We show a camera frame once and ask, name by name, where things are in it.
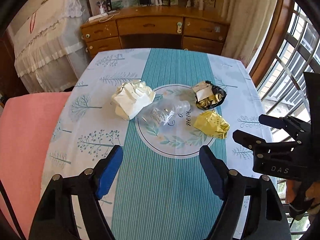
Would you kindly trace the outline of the black gold wrapper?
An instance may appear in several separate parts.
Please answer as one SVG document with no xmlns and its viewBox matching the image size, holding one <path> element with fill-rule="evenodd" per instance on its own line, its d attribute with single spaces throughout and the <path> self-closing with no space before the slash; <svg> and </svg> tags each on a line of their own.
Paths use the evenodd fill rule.
<svg viewBox="0 0 320 240">
<path fill-rule="evenodd" d="M 214 109 L 220 106 L 227 96 L 225 90 L 207 80 L 199 82 L 192 87 L 192 90 L 195 93 L 195 104 L 202 110 Z"/>
</svg>

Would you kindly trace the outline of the wooden desk with drawers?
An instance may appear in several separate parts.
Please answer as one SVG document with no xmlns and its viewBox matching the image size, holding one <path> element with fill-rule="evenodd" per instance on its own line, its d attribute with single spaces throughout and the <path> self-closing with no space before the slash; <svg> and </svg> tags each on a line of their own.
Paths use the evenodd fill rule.
<svg viewBox="0 0 320 240">
<path fill-rule="evenodd" d="M 91 57 L 108 50 L 169 48 L 221 55 L 229 24 L 213 10 L 130 7 L 80 27 Z"/>
</svg>

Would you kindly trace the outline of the white paper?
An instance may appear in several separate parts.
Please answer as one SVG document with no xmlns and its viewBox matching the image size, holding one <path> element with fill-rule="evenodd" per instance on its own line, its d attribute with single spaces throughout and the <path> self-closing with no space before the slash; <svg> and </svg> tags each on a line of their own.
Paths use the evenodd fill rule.
<svg viewBox="0 0 320 240">
<path fill-rule="evenodd" d="M 132 80 L 119 86 L 111 100 L 115 113 L 124 120 L 132 120 L 144 107 L 153 103 L 156 93 L 142 80 Z"/>
</svg>

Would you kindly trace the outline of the patterned teal white tablecloth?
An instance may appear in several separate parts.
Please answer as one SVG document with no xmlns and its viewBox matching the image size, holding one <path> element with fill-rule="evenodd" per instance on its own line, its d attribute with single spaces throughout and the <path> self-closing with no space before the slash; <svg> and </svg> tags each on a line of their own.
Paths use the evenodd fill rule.
<svg viewBox="0 0 320 240">
<path fill-rule="evenodd" d="M 139 79 L 157 99 L 186 100 L 191 109 L 164 129 L 126 121 L 111 100 L 122 83 Z M 194 127 L 201 113 L 193 86 L 211 81 L 227 93 L 216 108 L 230 125 L 271 141 L 259 123 L 264 109 L 242 62 L 177 49 L 126 49 L 98 53 L 69 96 L 53 131 L 41 187 L 54 174 L 71 177 L 93 167 L 114 145 L 123 162 L 109 193 L 99 202 L 116 239 L 204 239 L 221 207 L 199 161 L 199 149 L 214 155 L 243 176 L 256 178 L 252 152 L 226 139 L 207 136 Z"/>
</svg>

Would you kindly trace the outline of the window with metal bars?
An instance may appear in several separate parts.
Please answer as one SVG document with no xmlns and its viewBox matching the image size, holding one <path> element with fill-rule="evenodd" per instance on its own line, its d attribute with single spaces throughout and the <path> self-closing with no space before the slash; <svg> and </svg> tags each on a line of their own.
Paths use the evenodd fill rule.
<svg viewBox="0 0 320 240">
<path fill-rule="evenodd" d="M 319 34 L 295 4 L 289 27 L 257 91 L 267 115 L 310 122 L 304 72 L 319 67 Z"/>
</svg>

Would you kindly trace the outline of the beige curtain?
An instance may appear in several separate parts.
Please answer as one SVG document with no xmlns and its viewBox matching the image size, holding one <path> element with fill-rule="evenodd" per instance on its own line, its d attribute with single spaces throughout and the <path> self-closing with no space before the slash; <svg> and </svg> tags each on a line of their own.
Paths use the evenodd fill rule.
<svg viewBox="0 0 320 240">
<path fill-rule="evenodd" d="M 248 66 L 268 31 L 277 0 L 223 0 L 221 17 L 229 23 L 222 56 Z"/>
</svg>

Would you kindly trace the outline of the yellow wrapper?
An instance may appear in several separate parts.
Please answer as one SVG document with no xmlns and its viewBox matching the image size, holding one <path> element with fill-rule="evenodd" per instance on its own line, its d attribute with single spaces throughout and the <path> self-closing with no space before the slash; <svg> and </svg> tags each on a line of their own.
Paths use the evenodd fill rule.
<svg viewBox="0 0 320 240">
<path fill-rule="evenodd" d="M 201 113 L 194 122 L 194 127 L 205 135 L 217 139 L 226 139 L 230 129 L 229 123 L 215 110 Z"/>
</svg>

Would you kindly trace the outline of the clear plastic bottle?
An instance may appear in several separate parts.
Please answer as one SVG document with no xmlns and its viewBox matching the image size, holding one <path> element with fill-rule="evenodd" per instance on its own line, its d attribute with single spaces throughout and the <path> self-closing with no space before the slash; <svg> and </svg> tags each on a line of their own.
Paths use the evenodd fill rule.
<svg viewBox="0 0 320 240">
<path fill-rule="evenodd" d="M 162 98 L 144 107 L 138 114 L 138 120 L 148 128 L 160 129 L 174 120 L 177 115 L 189 110 L 188 101 Z"/>
</svg>

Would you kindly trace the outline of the pink chair cushion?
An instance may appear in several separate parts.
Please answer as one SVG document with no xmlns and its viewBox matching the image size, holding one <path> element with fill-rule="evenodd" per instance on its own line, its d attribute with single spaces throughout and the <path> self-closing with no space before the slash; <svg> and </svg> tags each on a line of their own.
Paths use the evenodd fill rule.
<svg viewBox="0 0 320 240">
<path fill-rule="evenodd" d="M 1 182 L 25 237 L 40 202 L 48 146 L 69 92 L 10 98 L 1 114 Z"/>
</svg>

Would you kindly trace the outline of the white lace covered cabinet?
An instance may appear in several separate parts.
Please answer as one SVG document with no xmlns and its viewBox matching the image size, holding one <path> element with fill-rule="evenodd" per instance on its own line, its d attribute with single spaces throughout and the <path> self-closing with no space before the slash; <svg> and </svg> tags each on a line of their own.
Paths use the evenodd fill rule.
<svg viewBox="0 0 320 240">
<path fill-rule="evenodd" d="M 86 0 L 49 0 L 14 37 L 15 69 L 29 93 L 74 86 L 89 58 L 80 27 L 89 18 Z"/>
</svg>

